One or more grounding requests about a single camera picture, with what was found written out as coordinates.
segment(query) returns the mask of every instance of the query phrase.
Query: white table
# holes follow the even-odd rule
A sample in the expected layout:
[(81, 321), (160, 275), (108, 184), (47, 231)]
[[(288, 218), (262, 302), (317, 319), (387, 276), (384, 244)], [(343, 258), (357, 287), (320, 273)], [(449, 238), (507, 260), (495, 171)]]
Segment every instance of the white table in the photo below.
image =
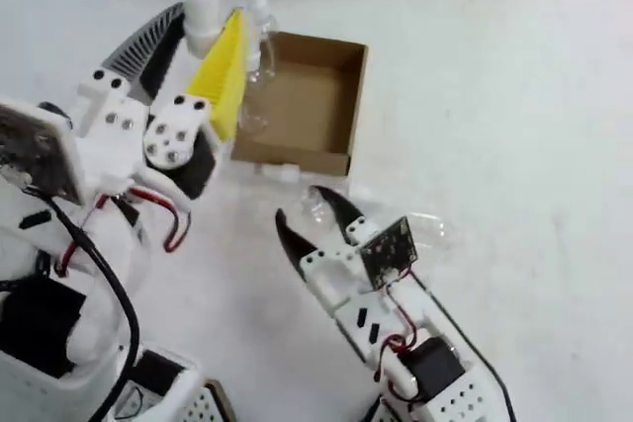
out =
[[(174, 1), (0, 0), (0, 91), (72, 104)], [(370, 46), (352, 191), (453, 224), (445, 262), (419, 269), (519, 419), (627, 419), (633, 0), (271, 3), (284, 30)], [(186, 71), (177, 58), (163, 91)], [(137, 296), (142, 326), (199, 358), (241, 420), (353, 421), (375, 389), (278, 245), (291, 200), (262, 183), (202, 197)]]

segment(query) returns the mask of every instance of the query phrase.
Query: open box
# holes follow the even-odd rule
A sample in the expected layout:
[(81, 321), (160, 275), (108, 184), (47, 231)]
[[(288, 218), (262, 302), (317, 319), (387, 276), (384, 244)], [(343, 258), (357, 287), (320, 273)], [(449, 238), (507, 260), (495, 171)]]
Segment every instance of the open box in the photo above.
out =
[(268, 127), (237, 132), (231, 158), (347, 175), (367, 46), (280, 33), (277, 75), (260, 96)]

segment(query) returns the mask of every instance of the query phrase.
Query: black wire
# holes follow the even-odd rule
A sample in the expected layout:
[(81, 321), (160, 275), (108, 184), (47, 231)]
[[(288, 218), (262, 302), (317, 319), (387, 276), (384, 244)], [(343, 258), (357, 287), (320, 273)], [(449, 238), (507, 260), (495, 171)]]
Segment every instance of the black wire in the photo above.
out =
[(468, 339), (468, 337), (464, 334), (464, 331), (460, 328), (460, 326), (455, 322), (451, 314), (446, 311), (444, 305), (440, 303), (440, 301), (435, 297), (435, 295), (422, 283), (422, 280), (417, 277), (414, 272), (411, 272), (411, 275), (417, 282), (417, 284), (424, 289), (424, 291), (431, 297), (431, 299), (435, 302), (435, 304), (439, 307), (440, 311), (444, 313), (444, 316), (448, 318), (448, 321), (455, 327), (460, 336), (466, 341), (466, 344), (471, 347), (471, 350), (477, 355), (477, 357), (484, 362), (488, 371), (491, 372), (493, 378), (497, 381), (497, 384), (501, 388), (501, 392), (503, 393), (503, 400), (505, 401), (505, 408), (507, 409), (507, 415), (510, 418), (510, 422), (516, 422), (516, 415), (514, 415), (514, 408), (512, 407), (512, 401), (510, 400), (510, 394), (507, 392), (507, 387), (505, 386), (505, 382), (501, 379), (501, 376), (498, 375), (497, 370), (491, 365), (484, 355), (477, 349), (477, 347)]
[(77, 226), (74, 222), (70, 220), (70, 218), (66, 215), (65, 212), (55, 203), (51, 197), (44, 194), (40, 190), (37, 189), (26, 189), (24, 193), (27, 195), (31, 195), (35, 198), (38, 198), (45, 202), (55, 213), (57, 219), (61, 221), (61, 224), (66, 228), (70, 237), (72, 237), (73, 241), (84, 250), (86, 254), (90, 257), (90, 259), (95, 263), (95, 265), (99, 268), (103, 276), (108, 281), (108, 284), (112, 288), (121, 308), (123, 309), (123, 313), (128, 320), (128, 325), (130, 326), (130, 349), (128, 350), (128, 354), (126, 355), (126, 360), (124, 361), (123, 367), (121, 369), (121, 373), (119, 374), (119, 378), (115, 381), (114, 385), (110, 389), (110, 392), (101, 403), (101, 405), (97, 408), (97, 410), (92, 414), (92, 417), (88, 420), (88, 422), (103, 422), (103, 419), (108, 415), (110, 409), (115, 405), (117, 399), (123, 392), (123, 389), (126, 386), (126, 383), (130, 379), (131, 371), (134, 367), (136, 361), (136, 355), (138, 353), (138, 344), (140, 339), (140, 329), (138, 328), (138, 318), (136, 317), (135, 309), (126, 293), (126, 290), (119, 282), (117, 275), (113, 272), (112, 268), (103, 257), (103, 255), (99, 252), (95, 243), (92, 242), (92, 239)]
[(138, 408), (136, 409), (136, 412), (134, 414), (131, 415), (125, 415), (123, 417), (115, 417), (115, 420), (128, 420), (128, 419), (134, 419), (135, 417), (137, 417), (140, 412), (142, 411), (142, 400), (143, 400), (143, 395), (142, 395), (142, 391), (140, 390), (140, 388), (135, 385), (135, 391), (138, 394)]

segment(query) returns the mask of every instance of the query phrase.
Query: circuit board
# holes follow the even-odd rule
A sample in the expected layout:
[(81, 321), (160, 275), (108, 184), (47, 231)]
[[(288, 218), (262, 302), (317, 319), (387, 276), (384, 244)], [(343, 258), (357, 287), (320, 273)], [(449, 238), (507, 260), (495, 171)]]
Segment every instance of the circuit board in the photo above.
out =
[(401, 273), (417, 260), (415, 243), (406, 216), (401, 217), (360, 248), (367, 276), (374, 289), (387, 283), (387, 275)]
[(52, 197), (83, 205), (65, 117), (34, 105), (0, 101), (0, 167)]

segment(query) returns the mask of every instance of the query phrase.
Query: yellow object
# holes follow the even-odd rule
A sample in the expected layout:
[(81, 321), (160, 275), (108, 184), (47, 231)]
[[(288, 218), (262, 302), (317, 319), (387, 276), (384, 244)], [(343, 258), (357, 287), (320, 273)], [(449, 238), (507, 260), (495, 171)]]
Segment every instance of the yellow object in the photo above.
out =
[(222, 141), (235, 136), (245, 81), (246, 28), (244, 14), (236, 9), (187, 90), (211, 102), (211, 125)]

